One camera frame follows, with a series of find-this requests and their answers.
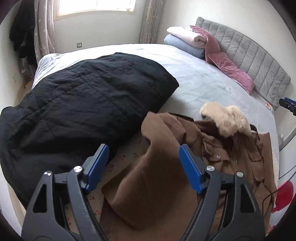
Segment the brown fur-collared coat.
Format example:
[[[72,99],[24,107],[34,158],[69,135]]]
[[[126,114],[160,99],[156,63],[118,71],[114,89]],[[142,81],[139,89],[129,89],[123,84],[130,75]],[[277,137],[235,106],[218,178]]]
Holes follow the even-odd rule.
[[[208,102],[203,120],[172,113],[148,113],[141,132],[145,154],[102,188],[100,225],[109,240],[181,240],[200,201],[193,163],[180,159],[187,145],[205,165],[247,178],[264,225],[269,226],[276,189],[269,133],[259,133],[237,106]]]

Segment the black hanging clothes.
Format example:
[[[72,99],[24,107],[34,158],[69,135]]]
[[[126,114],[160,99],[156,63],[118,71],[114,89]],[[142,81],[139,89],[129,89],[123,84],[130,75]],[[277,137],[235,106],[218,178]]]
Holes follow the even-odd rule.
[[[37,67],[34,46],[35,9],[34,1],[21,1],[16,17],[11,25],[10,40],[19,58],[27,58],[30,65]]]

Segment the small orange packet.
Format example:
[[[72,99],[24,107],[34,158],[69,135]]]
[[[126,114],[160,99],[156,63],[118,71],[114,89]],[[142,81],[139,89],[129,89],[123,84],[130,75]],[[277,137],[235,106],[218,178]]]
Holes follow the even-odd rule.
[[[271,104],[269,104],[268,102],[265,103],[265,106],[266,106],[269,110],[273,110],[273,107],[272,107]]]

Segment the grey padded headboard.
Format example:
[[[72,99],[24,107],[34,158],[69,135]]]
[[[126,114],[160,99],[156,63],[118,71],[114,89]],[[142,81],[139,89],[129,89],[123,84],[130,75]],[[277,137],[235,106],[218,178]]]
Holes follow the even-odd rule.
[[[201,17],[197,18],[196,26],[215,37],[222,52],[254,80],[255,91],[277,110],[291,81],[278,62],[257,42],[237,30]]]

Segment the pink velvet pillow front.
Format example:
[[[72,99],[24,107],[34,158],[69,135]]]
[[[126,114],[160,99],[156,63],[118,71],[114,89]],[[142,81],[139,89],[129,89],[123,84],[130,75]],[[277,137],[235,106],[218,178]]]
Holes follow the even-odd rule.
[[[224,53],[209,54],[208,58],[228,77],[235,80],[249,95],[254,89],[254,80]]]

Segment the pink velvet pillow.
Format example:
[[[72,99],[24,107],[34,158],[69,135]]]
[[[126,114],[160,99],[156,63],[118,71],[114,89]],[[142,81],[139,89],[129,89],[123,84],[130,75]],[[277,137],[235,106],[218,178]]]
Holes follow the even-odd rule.
[[[208,64],[214,65],[214,62],[209,58],[209,55],[215,54],[215,53],[220,53],[221,48],[217,40],[214,38],[214,36],[208,32],[207,30],[193,26],[191,25],[190,28],[196,32],[202,35],[203,37],[206,38],[206,43],[205,43],[205,60]]]
[[[228,77],[235,80],[249,95],[254,89],[254,80],[224,53],[209,54],[208,58]]]

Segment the red plastic stool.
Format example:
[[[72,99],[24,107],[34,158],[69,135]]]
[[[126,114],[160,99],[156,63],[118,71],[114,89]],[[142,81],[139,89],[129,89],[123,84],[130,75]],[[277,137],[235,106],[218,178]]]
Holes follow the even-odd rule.
[[[277,195],[275,199],[275,207],[272,210],[272,213],[280,211],[288,206],[294,197],[294,186],[291,181],[286,181],[281,185],[277,190]]]

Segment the cherry print white blanket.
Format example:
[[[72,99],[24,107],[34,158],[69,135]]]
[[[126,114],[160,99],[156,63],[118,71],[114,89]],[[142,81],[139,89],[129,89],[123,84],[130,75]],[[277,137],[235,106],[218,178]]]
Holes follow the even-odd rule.
[[[146,153],[148,146],[149,144],[142,134],[137,133],[127,144],[118,149],[115,157],[107,164],[96,189],[87,196],[87,200],[97,220],[100,220],[104,201],[104,195],[101,191],[102,187],[128,165],[136,161],[138,157]]]

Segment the light blue bed sheet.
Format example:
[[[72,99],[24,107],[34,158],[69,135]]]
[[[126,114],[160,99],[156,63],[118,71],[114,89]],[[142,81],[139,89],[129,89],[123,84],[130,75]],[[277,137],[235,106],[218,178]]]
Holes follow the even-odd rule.
[[[273,147],[275,183],[280,174],[278,133],[273,111],[256,91],[248,94],[233,79],[217,67],[176,47],[163,44],[123,44],[82,49],[69,53],[44,56],[38,63],[33,85],[46,76],[72,66],[79,61],[96,59],[116,52],[138,55],[161,64],[179,83],[179,87],[161,108],[162,112],[178,113],[201,119],[200,108],[206,102],[223,106],[235,105],[259,133],[269,133]]]

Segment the pink velvet pillow back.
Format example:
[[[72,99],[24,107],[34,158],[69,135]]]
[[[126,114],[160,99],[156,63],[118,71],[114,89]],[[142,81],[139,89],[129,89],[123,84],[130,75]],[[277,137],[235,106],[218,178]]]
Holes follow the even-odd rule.
[[[217,40],[214,38],[214,36],[208,32],[207,30],[193,26],[191,25],[190,28],[196,32],[202,35],[203,37],[206,38],[206,43],[205,43],[205,60],[208,64],[214,65],[214,62],[209,58],[209,55],[215,54],[215,53],[220,53],[221,48]]]

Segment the black quilted jacket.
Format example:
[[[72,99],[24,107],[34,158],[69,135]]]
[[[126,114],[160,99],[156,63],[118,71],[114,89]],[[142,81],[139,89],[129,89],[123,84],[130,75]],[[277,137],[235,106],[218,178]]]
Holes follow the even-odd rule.
[[[80,61],[1,112],[1,168],[24,207],[46,171],[70,171],[101,144],[113,157],[179,87],[159,63],[126,53]]]

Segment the folded light blue blanket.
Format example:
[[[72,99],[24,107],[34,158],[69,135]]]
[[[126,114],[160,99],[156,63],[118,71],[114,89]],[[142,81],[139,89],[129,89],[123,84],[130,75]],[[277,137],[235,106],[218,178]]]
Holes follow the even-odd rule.
[[[171,34],[167,35],[164,39],[164,43],[166,45],[174,46],[182,51],[185,51],[197,58],[205,60],[205,50],[202,48],[195,48],[185,41],[179,39],[178,37],[175,37]]]

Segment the grey curtain right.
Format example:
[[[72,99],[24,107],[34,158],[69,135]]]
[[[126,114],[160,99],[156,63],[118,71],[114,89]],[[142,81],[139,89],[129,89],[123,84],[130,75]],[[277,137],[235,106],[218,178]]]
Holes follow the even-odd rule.
[[[140,31],[140,44],[154,44],[159,29],[164,0],[147,0]]]

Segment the grey curtain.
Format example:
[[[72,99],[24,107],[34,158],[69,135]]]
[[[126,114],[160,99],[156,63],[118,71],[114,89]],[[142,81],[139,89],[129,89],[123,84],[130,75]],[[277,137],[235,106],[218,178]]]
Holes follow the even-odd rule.
[[[34,46],[37,63],[47,54],[55,53],[54,1],[34,0]]]
[[[159,29],[164,0],[147,0],[140,31],[140,44],[154,44]]]

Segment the grey curtain left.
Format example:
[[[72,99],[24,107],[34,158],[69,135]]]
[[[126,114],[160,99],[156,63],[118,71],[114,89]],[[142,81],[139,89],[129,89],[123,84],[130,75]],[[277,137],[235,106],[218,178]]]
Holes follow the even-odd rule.
[[[54,1],[34,0],[34,46],[37,63],[47,54],[55,53]]]

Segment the window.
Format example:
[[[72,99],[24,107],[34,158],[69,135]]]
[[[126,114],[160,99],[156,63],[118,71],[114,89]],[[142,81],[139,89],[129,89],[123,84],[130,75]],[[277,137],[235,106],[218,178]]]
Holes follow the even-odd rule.
[[[93,12],[128,12],[135,11],[136,0],[62,0],[54,1],[55,20],[69,16]]]

